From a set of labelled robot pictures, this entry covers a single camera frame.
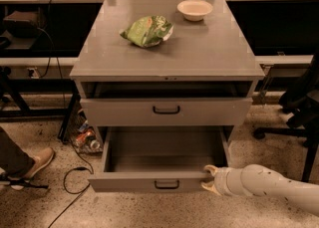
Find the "chair leg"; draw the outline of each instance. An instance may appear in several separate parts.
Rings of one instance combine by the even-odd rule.
[[[305,129],[297,128],[276,128],[276,127],[259,127],[253,132],[253,136],[256,139],[265,138],[266,133],[280,134],[280,135],[291,135],[291,136],[303,136],[306,137]]]
[[[307,151],[307,156],[306,156],[306,161],[305,161],[305,166],[303,169],[301,181],[309,182],[312,166],[313,166],[313,163],[315,161],[315,157],[316,157],[317,150],[318,150],[318,142],[317,141],[311,141],[311,142],[306,141],[305,144],[308,145],[308,151]]]

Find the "white bowl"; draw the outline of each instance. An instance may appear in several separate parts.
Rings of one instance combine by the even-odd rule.
[[[202,0],[185,0],[177,5],[177,10],[189,21],[200,21],[212,11],[212,6]]]

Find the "chair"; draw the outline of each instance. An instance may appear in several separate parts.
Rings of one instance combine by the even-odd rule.
[[[301,181],[308,182],[319,144],[319,52],[307,71],[281,96],[279,104],[286,114],[294,114],[286,123],[288,128],[259,127],[253,136],[262,139],[266,133],[273,133],[306,137],[303,146],[308,151]]]

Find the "pants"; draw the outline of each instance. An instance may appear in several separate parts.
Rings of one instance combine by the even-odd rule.
[[[0,167],[8,176],[22,177],[33,164],[34,159],[22,151],[0,126]]]

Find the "chip bag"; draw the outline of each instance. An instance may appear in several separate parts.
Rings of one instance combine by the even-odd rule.
[[[172,29],[172,24],[164,16],[147,16],[134,22],[120,35],[142,48],[148,48],[167,40]]]

